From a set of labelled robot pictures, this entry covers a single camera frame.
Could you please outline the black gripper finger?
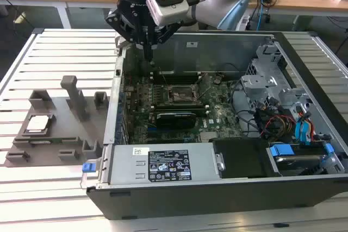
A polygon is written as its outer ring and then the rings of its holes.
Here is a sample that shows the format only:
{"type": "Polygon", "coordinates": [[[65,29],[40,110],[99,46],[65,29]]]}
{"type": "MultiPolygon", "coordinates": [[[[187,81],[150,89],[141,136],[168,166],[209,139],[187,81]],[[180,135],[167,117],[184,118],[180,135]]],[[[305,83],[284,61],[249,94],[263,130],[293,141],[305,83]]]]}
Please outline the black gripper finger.
{"type": "Polygon", "coordinates": [[[124,10],[115,9],[107,16],[106,22],[128,42],[142,49],[145,60],[150,60],[150,44],[137,10],[131,9],[126,13],[124,10]]]}
{"type": "Polygon", "coordinates": [[[158,44],[166,42],[178,29],[179,23],[170,24],[163,27],[156,27],[154,23],[148,26],[148,59],[152,60],[153,50],[156,49],[158,44]]]}

